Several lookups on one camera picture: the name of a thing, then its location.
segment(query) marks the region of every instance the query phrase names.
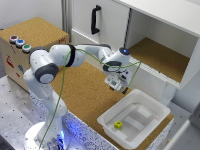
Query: brown box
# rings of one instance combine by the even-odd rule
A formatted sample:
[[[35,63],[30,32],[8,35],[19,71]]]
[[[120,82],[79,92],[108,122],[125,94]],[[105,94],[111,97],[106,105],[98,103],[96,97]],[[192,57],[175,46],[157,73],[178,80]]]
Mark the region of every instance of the brown box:
[[[30,68],[29,54],[10,44],[9,38],[17,35],[32,46],[49,50],[55,44],[68,44],[69,35],[47,21],[36,17],[0,31],[0,50],[7,75],[28,91],[23,73]]]

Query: cork surface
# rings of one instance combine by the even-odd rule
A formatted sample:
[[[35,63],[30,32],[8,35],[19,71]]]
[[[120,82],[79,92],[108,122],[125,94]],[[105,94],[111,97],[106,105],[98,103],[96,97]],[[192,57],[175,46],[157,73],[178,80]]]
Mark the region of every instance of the cork surface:
[[[143,39],[129,50],[134,58],[178,82],[181,82],[190,60],[149,38]]]
[[[61,90],[62,70],[61,67],[57,77],[51,83],[57,93],[60,93]],[[87,62],[84,62],[80,67],[66,68],[62,99],[72,113],[120,150],[123,150],[121,146],[105,134],[102,126],[97,122],[99,116],[125,96],[122,93],[110,90],[104,82],[105,78],[106,75]],[[173,116],[169,115],[137,150],[146,149],[172,119]]]
[[[35,17],[25,22],[0,31],[0,37],[9,42],[12,35],[25,40],[32,47],[46,46],[68,34],[40,17]]]

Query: white plastic bin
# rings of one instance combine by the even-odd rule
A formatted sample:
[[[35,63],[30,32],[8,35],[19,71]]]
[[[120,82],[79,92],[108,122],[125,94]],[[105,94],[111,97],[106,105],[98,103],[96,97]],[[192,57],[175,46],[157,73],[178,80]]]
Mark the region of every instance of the white plastic bin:
[[[167,117],[170,109],[135,89],[97,120],[105,133],[126,149],[137,148]],[[118,130],[116,121],[122,122]]]

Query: drawer handle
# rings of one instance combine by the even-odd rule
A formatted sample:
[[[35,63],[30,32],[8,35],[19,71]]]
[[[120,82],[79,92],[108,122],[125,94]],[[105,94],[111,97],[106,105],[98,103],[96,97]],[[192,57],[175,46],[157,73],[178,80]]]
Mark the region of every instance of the drawer handle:
[[[96,12],[101,10],[101,7],[96,5],[96,8],[92,10],[92,23],[91,23],[91,31],[92,34],[98,33],[100,30],[96,28]]]

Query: green cable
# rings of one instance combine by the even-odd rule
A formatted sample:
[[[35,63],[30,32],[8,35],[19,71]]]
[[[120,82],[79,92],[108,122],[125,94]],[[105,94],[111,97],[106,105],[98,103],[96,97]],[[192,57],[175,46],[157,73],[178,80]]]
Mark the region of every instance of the green cable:
[[[85,50],[82,50],[82,49],[77,49],[77,50],[83,51],[83,52],[87,53],[88,55],[90,55],[90,56],[92,56],[94,59],[96,59],[98,62],[100,62],[100,63],[102,63],[102,64],[104,64],[104,65],[106,65],[106,66],[108,66],[108,67],[111,67],[111,68],[127,68],[127,67],[131,67],[131,66],[133,66],[133,65],[135,65],[135,64],[140,63],[139,66],[137,67],[137,69],[136,69],[136,71],[135,71],[135,73],[134,73],[134,75],[133,75],[133,77],[132,77],[132,79],[131,79],[131,81],[130,81],[128,87],[126,88],[125,92],[128,90],[129,86],[131,85],[131,83],[132,83],[132,81],[133,81],[133,78],[135,77],[135,75],[136,75],[136,73],[137,73],[137,71],[138,71],[138,69],[139,69],[139,67],[140,67],[140,65],[141,65],[141,62],[136,62],[136,63],[134,63],[134,64],[131,64],[131,65],[128,65],[128,66],[122,66],[122,67],[110,66],[110,65],[107,65],[106,63],[103,63],[103,62],[100,61],[98,58],[96,58],[95,56],[93,56],[92,54],[90,54],[89,52],[87,52],[87,51],[85,51]],[[66,55],[66,57],[65,57],[65,64],[64,64],[64,69],[63,69],[62,87],[61,87],[60,95],[59,95],[59,98],[58,98],[58,102],[57,102],[57,104],[56,104],[56,109],[55,109],[55,111],[54,111],[53,118],[51,119],[51,122],[50,122],[50,124],[49,124],[49,126],[48,126],[48,128],[47,128],[47,130],[46,130],[46,132],[45,132],[45,134],[44,134],[44,137],[43,137],[43,139],[42,139],[42,141],[41,141],[41,143],[40,143],[39,150],[40,150],[40,148],[41,148],[41,146],[42,146],[42,143],[43,143],[43,141],[44,141],[44,138],[46,137],[47,132],[49,131],[49,128],[50,128],[50,126],[51,126],[51,124],[52,124],[52,122],[53,122],[53,120],[54,120],[54,118],[55,118],[55,115],[56,115],[56,112],[57,112],[57,109],[58,109],[58,104],[59,104],[59,102],[60,102],[60,98],[61,98],[62,91],[63,91],[63,86],[64,86],[65,66],[66,66],[66,64],[67,64],[67,58],[68,58],[68,56],[69,56],[70,53],[71,53],[71,51],[70,51],[70,52]]]
[[[68,56],[69,56],[70,53],[71,53],[71,51],[70,51],[70,52],[66,55],[66,57],[65,57],[65,64],[64,64],[64,69],[63,69],[62,87],[61,87],[60,95],[59,95],[59,98],[58,98],[58,102],[57,102],[57,104],[56,104],[56,109],[55,109],[55,111],[54,111],[53,118],[51,119],[51,122],[50,122],[50,124],[49,124],[49,126],[48,126],[48,128],[47,128],[47,130],[46,130],[46,132],[45,132],[45,134],[44,134],[44,137],[43,137],[43,139],[42,139],[42,141],[41,141],[41,143],[40,143],[39,150],[40,150],[40,148],[41,148],[41,146],[42,146],[42,143],[43,143],[43,141],[44,141],[44,138],[46,137],[47,132],[49,131],[49,128],[50,128],[50,126],[51,126],[51,124],[52,124],[52,122],[53,122],[53,120],[54,120],[54,118],[55,118],[55,115],[56,115],[56,112],[57,112],[57,109],[58,109],[58,104],[59,104],[59,102],[60,102],[60,98],[61,98],[62,91],[63,91],[63,86],[64,86],[65,68],[66,68],[65,66],[66,66],[66,64],[67,64],[67,58],[68,58]]]

